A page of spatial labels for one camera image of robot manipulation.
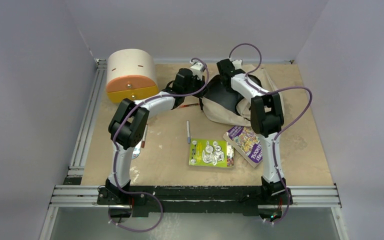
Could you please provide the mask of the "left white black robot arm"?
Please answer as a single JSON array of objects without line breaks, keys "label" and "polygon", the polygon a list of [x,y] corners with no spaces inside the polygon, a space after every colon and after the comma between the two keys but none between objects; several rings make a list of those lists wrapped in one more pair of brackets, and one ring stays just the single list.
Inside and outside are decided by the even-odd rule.
[{"label": "left white black robot arm", "polygon": [[175,79],[159,93],[143,100],[122,100],[110,121],[108,131],[113,143],[113,161],[105,188],[118,205],[126,203],[132,192],[130,166],[134,148],[146,133],[149,118],[179,107],[185,97],[199,97],[206,87],[209,71],[204,66],[181,68]]}]

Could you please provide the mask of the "purple treehouse book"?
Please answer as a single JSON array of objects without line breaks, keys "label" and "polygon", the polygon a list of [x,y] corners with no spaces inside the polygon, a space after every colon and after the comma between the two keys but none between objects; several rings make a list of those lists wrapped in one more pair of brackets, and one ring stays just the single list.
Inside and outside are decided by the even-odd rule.
[{"label": "purple treehouse book", "polygon": [[253,167],[263,160],[263,150],[258,136],[251,127],[233,126],[223,135],[223,139]]}]

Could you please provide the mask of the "green illustrated book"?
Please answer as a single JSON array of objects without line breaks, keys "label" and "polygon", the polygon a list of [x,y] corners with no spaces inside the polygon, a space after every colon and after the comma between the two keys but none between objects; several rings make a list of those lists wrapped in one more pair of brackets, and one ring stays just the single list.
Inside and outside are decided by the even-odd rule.
[{"label": "green illustrated book", "polygon": [[234,148],[225,140],[192,138],[188,164],[198,167],[232,168]]}]

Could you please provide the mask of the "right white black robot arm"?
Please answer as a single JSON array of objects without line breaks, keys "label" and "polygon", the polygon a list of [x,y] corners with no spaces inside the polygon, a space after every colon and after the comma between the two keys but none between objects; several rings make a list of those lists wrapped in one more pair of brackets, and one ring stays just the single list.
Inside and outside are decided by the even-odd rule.
[{"label": "right white black robot arm", "polygon": [[222,59],[216,63],[223,86],[237,92],[250,103],[250,125],[262,149],[262,186],[260,196],[268,204],[289,195],[280,157],[278,141],[284,124],[281,98],[254,82],[242,69],[242,62]]}]

